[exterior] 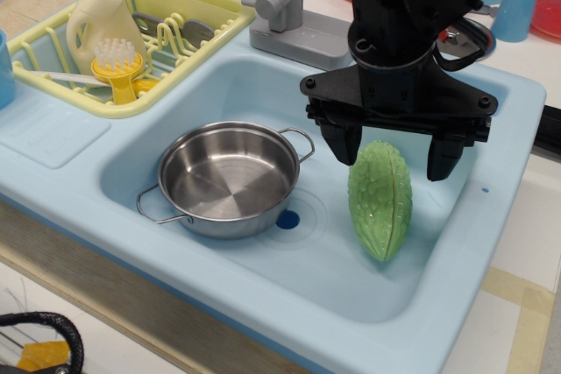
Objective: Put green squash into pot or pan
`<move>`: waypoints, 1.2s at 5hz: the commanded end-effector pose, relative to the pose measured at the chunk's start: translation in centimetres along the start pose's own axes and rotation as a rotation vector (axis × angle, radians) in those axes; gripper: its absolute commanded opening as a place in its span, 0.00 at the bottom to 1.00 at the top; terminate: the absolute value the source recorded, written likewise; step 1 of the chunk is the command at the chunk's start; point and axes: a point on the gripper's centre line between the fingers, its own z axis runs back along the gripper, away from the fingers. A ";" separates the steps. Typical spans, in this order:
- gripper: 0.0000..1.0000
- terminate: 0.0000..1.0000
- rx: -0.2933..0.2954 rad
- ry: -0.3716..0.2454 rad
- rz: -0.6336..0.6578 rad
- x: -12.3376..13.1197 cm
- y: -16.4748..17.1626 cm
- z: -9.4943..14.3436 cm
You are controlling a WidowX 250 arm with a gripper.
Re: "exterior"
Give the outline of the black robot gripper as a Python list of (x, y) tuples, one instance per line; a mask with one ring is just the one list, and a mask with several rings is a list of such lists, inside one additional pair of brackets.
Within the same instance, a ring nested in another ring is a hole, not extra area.
[(353, 66), (306, 76), (300, 83), (310, 119), (336, 159), (352, 166), (365, 127), (432, 137), (427, 178), (446, 180), (465, 143), (487, 141), (497, 99), (453, 77), (477, 59), (447, 59), (437, 45), (417, 57), (394, 61), (364, 39)]

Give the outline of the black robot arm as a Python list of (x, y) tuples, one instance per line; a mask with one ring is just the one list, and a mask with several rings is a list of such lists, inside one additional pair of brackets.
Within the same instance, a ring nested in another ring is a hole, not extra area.
[(357, 159), (364, 127), (430, 136), (427, 176), (447, 179), (465, 148), (487, 140), (497, 99), (453, 77), (437, 38), (481, 0), (352, 0), (351, 67), (302, 79), (307, 113), (337, 160)]

